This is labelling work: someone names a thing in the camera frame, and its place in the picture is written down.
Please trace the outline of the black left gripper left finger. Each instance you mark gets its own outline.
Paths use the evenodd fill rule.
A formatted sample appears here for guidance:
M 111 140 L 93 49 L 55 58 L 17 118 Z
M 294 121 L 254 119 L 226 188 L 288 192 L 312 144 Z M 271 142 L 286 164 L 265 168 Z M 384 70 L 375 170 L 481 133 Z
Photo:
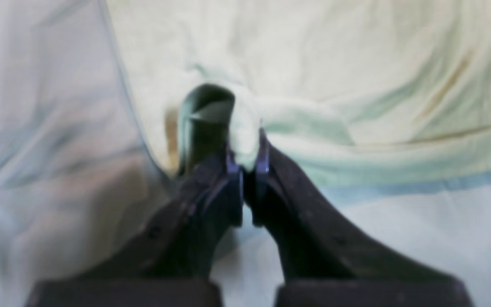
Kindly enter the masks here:
M 39 282 L 26 305 L 222 307 L 210 271 L 220 239 L 242 225 L 242 188 L 242 170 L 224 145 L 114 255 L 71 278 Z

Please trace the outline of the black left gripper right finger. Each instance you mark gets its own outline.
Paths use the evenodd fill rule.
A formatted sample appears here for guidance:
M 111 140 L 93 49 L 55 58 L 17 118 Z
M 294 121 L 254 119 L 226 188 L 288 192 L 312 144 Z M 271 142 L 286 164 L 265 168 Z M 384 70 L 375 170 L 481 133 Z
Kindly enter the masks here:
M 278 246 L 277 307 L 471 307 L 457 278 L 367 235 L 339 212 L 290 157 L 259 132 L 245 199 L 253 223 Z

